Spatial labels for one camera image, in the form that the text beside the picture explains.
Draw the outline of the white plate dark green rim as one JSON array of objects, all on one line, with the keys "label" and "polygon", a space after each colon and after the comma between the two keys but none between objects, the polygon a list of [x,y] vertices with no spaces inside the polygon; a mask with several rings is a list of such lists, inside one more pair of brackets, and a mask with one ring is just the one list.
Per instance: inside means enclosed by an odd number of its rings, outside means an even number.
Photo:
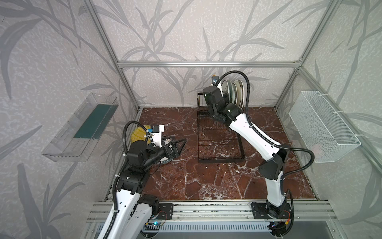
[{"label": "white plate dark green rim", "polygon": [[167,164],[169,162],[171,162],[174,158],[166,158],[166,157],[163,157],[161,160],[160,160],[160,164],[163,165],[163,164]]}]

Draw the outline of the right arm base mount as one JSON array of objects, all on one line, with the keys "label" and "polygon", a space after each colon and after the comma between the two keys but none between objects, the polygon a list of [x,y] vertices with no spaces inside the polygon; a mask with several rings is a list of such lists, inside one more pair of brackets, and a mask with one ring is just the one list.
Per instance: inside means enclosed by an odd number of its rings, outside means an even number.
[{"label": "right arm base mount", "polygon": [[292,208],[284,201],[281,206],[276,207],[266,201],[265,203],[252,202],[250,204],[254,219],[282,220],[290,219]]}]

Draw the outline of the cream plate with plum blossoms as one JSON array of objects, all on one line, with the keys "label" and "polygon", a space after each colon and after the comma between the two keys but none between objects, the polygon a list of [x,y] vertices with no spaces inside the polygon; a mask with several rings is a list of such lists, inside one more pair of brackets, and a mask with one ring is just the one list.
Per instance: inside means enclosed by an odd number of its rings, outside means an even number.
[{"label": "cream plate with plum blossoms", "polygon": [[238,84],[238,93],[240,94],[240,96],[238,97],[238,103],[239,103],[239,107],[242,109],[244,105],[245,91],[244,91],[244,86],[241,80],[237,80],[237,84]]}]

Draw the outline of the black wire dish rack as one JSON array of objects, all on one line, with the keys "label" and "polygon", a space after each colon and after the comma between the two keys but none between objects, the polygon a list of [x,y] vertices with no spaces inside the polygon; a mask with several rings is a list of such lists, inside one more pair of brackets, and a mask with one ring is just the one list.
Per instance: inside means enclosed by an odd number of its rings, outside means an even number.
[{"label": "black wire dish rack", "polygon": [[240,135],[209,116],[202,93],[198,93],[197,123],[199,163],[244,161],[245,152]]}]

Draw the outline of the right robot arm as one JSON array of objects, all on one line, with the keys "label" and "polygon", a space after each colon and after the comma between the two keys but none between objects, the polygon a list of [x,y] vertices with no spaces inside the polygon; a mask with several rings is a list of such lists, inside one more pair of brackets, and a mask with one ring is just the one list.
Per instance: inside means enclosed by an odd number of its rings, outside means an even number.
[{"label": "right robot arm", "polygon": [[[249,92],[245,97],[244,109],[237,106],[233,101],[229,100],[228,97],[225,97],[223,95],[221,82],[225,77],[231,74],[242,76],[247,85],[247,90],[250,90],[249,78],[241,71],[232,70],[223,74],[221,77],[212,76],[211,85],[203,89],[209,116],[227,125],[259,152],[264,160],[258,170],[266,180],[267,209],[282,211],[283,207],[287,204],[286,193],[283,191],[282,182],[287,176],[309,168],[315,160],[315,155],[311,150],[306,148],[281,145],[261,131],[260,128],[250,120]],[[301,168],[284,172],[284,164],[290,151],[307,153],[310,156],[309,162]]]}]

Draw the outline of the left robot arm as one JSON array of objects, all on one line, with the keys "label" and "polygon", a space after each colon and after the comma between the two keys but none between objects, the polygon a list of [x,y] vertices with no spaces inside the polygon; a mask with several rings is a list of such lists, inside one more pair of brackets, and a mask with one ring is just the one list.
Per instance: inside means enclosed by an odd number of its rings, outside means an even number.
[{"label": "left robot arm", "polygon": [[145,127],[138,121],[126,123],[122,132],[124,163],[112,184],[113,206],[100,231],[100,239],[135,239],[143,233],[146,224],[161,214],[159,200],[144,195],[150,169],[162,159],[178,158],[187,139],[163,137],[164,126]]}]

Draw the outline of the yellow-green round plate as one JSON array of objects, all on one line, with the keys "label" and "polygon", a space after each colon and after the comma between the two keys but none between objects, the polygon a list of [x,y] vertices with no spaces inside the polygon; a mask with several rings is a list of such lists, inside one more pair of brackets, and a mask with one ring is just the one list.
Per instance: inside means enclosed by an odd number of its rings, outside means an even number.
[{"label": "yellow-green round plate", "polygon": [[147,136],[146,130],[144,130],[142,127],[137,127],[130,136],[130,142],[134,143],[136,141],[143,140],[147,144],[151,143],[150,137]]}]

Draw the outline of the light green flower plate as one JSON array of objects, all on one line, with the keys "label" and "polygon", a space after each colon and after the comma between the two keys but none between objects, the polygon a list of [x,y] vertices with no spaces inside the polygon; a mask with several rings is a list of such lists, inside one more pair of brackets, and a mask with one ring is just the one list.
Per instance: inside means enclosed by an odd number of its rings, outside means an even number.
[{"label": "light green flower plate", "polygon": [[232,91],[232,82],[230,80],[226,80],[227,88],[226,91],[230,94],[230,103],[232,103],[231,91]]}]

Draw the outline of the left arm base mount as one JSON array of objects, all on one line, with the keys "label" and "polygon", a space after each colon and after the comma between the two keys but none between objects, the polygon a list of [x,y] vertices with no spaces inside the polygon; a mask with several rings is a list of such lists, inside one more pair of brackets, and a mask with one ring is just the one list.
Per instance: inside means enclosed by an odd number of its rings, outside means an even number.
[{"label": "left arm base mount", "polygon": [[154,208],[153,215],[150,219],[153,220],[171,220],[174,213],[174,204],[172,203],[159,203]]}]

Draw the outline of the sunburst plate teal rim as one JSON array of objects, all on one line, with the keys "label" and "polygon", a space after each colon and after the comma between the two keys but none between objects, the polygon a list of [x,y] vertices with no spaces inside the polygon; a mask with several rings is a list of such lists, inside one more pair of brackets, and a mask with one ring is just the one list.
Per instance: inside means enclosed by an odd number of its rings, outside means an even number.
[{"label": "sunburst plate teal rim", "polygon": [[240,96],[240,94],[238,93],[238,84],[237,84],[237,80],[234,80],[234,83],[236,84],[236,88],[237,88],[237,102],[236,102],[236,106],[239,107],[238,97]]}]

